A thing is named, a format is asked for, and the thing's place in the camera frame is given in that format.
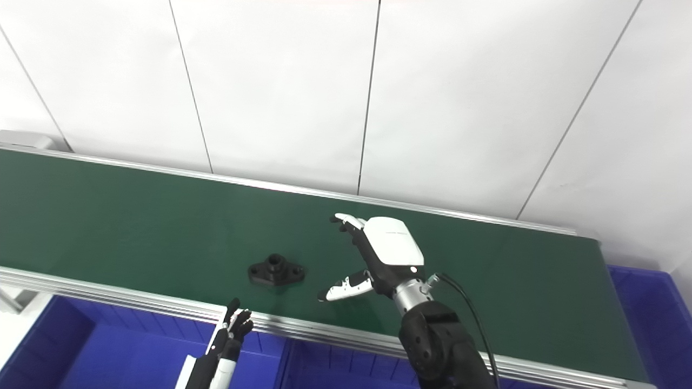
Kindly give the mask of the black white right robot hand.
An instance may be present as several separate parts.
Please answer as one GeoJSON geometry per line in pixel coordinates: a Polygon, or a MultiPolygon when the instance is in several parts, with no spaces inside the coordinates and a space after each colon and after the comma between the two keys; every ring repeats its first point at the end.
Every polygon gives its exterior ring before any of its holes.
{"type": "Polygon", "coordinates": [[[365,268],[346,276],[318,294],[318,301],[333,302],[374,291],[393,299],[406,281],[420,281],[424,256],[405,223],[391,217],[368,220],[336,213],[330,217],[339,231],[348,232],[365,268]]]}

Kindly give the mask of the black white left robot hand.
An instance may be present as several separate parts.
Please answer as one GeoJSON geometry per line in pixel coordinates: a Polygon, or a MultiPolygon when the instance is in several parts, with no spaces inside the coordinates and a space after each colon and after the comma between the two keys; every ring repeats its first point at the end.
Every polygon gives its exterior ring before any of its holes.
{"type": "Polygon", "coordinates": [[[228,388],[241,354],[244,338],[253,330],[252,311],[240,310],[241,301],[234,298],[218,321],[205,353],[188,355],[178,375],[175,388],[228,388]]]}

